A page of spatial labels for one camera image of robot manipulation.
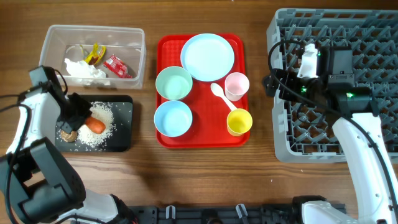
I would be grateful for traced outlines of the brown food lump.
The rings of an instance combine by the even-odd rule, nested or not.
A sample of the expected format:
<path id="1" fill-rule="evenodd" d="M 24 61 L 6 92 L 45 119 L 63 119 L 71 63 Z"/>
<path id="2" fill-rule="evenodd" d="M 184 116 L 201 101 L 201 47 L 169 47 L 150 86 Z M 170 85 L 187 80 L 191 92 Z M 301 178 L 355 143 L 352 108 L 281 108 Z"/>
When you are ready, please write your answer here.
<path id="1" fill-rule="evenodd" d="M 72 131 L 71 133 L 67 133 L 64 130 L 61 130 L 60 136 L 65 142 L 74 142 L 77 139 L 77 132 Z"/>

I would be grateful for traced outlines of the pile of white rice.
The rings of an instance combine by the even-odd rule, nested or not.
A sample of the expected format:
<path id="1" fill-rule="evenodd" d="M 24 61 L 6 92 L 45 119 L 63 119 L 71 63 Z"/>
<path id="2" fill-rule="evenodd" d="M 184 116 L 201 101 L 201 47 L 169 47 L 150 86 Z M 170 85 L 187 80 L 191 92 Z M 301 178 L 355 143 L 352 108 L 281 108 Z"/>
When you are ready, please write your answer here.
<path id="1" fill-rule="evenodd" d="M 106 127 L 101 134 L 95 134 L 86 125 L 83 125 L 77 131 L 76 139 L 72 142 L 66 142 L 62 138 L 62 130 L 57 127 L 57 135 L 55 137 L 57 147 L 60 150 L 70 152 L 102 150 L 107 146 L 106 141 L 111 139 L 113 131 L 116 129 L 112 112 L 113 106 L 114 103 L 95 101 L 90 108 L 92 117 L 102 121 Z"/>

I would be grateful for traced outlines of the orange carrot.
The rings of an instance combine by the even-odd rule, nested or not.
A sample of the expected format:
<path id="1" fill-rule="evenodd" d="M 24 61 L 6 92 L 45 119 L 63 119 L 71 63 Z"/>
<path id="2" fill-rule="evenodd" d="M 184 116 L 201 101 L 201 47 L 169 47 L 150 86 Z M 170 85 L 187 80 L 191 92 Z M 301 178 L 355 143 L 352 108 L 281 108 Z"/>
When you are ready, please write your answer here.
<path id="1" fill-rule="evenodd" d="M 92 116 L 88 117 L 85 120 L 85 125 L 95 134 L 102 134 L 106 129 L 106 126 L 102 121 Z"/>

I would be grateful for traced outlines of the white napkin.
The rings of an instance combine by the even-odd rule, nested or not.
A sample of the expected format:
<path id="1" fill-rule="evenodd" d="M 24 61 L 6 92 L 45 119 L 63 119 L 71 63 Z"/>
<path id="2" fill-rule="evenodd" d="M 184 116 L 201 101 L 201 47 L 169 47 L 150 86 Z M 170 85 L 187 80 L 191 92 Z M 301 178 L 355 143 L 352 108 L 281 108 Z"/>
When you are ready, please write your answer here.
<path id="1" fill-rule="evenodd" d="M 95 68 L 94 65 L 87 64 L 84 60 L 73 62 L 66 58 L 64 62 L 70 76 L 76 78 L 76 81 L 83 85 L 91 85 L 97 78 L 106 78 L 104 71 Z"/>

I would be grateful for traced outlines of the yellow silver foil wrapper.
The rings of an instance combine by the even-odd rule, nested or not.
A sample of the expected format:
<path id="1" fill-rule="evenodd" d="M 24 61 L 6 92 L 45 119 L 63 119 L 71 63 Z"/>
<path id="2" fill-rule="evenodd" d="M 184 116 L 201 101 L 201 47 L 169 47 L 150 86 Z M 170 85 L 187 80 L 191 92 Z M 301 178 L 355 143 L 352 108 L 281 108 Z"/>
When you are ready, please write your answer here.
<path id="1" fill-rule="evenodd" d="M 82 45 L 80 45 L 83 53 L 83 61 L 88 65 L 96 65 L 104 57 L 106 53 L 106 47 L 95 43 L 91 52 L 87 51 Z"/>

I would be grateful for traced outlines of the red snack wrapper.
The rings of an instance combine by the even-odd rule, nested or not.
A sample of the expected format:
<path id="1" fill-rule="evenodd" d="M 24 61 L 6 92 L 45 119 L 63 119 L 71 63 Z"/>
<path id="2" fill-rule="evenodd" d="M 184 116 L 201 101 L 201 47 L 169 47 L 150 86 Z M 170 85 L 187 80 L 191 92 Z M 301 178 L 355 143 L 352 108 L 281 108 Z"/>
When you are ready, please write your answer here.
<path id="1" fill-rule="evenodd" d="M 103 63 L 103 66 L 119 78 L 132 78 L 128 66 L 119 57 L 115 56 L 115 54 L 112 54 L 112 56 Z"/>

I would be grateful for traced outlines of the mint green bowl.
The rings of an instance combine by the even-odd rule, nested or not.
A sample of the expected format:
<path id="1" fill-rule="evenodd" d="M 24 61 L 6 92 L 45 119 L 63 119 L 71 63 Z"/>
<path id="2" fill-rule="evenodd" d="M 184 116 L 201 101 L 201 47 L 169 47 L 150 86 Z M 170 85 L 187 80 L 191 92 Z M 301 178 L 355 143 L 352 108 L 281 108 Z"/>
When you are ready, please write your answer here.
<path id="1" fill-rule="evenodd" d="M 182 100 L 192 90 L 193 79 L 182 67 L 171 66 L 163 69 L 155 80 L 158 94 L 167 100 Z"/>

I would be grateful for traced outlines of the light blue bowl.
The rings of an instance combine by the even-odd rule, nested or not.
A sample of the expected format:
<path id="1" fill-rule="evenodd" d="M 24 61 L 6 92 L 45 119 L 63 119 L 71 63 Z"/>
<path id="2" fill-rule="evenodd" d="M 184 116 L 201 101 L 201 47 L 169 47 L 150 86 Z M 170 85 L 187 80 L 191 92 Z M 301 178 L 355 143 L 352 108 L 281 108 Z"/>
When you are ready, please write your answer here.
<path id="1" fill-rule="evenodd" d="M 176 138 L 185 134 L 193 123 L 191 109 L 182 101 L 170 100 L 155 111 L 154 124 L 160 134 Z"/>

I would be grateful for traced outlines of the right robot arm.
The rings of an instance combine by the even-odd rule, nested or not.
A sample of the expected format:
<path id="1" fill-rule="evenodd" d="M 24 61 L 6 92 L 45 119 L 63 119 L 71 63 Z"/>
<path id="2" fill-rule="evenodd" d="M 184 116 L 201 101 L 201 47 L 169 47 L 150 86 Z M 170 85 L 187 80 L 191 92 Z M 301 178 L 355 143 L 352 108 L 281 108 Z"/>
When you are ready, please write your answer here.
<path id="1" fill-rule="evenodd" d="M 296 41 L 297 73 L 271 67 L 263 85 L 268 96 L 323 110 L 349 167 L 358 201 L 353 219 L 315 197 L 299 201 L 301 223 L 397 223 L 397 177 L 382 137 L 372 91 L 354 85 L 350 47 L 321 47 Z"/>

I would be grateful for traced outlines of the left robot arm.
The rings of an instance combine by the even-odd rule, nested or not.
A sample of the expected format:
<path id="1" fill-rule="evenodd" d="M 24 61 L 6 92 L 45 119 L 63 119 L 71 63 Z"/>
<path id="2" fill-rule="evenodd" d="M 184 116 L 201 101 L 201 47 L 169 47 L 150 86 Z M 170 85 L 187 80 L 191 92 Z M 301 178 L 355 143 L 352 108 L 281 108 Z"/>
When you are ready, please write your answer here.
<path id="1" fill-rule="evenodd" d="M 1 156 L 1 192 L 12 223 L 138 223 L 115 195 L 85 189 L 75 169 L 55 147 L 56 128 L 67 134 L 83 125 L 96 134 L 106 126 L 91 115 L 91 104 L 68 95 L 60 72 L 39 66 L 29 72 L 32 87 L 17 94 L 20 110 L 15 139 Z"/>

